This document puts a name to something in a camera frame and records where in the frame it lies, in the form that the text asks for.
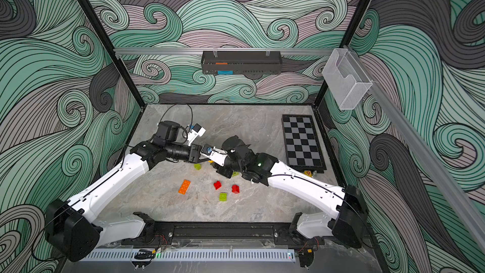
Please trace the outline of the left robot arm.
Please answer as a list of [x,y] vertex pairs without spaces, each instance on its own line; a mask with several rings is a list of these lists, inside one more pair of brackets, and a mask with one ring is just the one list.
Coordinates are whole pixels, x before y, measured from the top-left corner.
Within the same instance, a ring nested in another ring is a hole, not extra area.
[[142,212],[112,222],[98,220],[103,209],[137,178],[163,161],[197,163],[201,147],[193,142],[205,133],[199,124],[192,126],[187,141],[177,142],[181,125],[161,121],[148,141],[135,145],[110,172],[80,193],[47,208],[45,240],[68,260],[82,260],[95,248],[134,239],[149,244],[155,239],[155,221]]

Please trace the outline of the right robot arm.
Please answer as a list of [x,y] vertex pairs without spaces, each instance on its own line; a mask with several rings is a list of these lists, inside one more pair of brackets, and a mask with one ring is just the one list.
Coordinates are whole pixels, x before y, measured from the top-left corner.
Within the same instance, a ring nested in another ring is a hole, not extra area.
[[298,235],[333,236],[352,248],[364,245],[369,210],[359,188],[330,185],[300,173],[270,154],[253,152],[238,136],[228,138],[221,149],[209,147],[207,155],[219,174],[238,172],[252,183],[278,188],[318,208],[317,214],[296,216]]

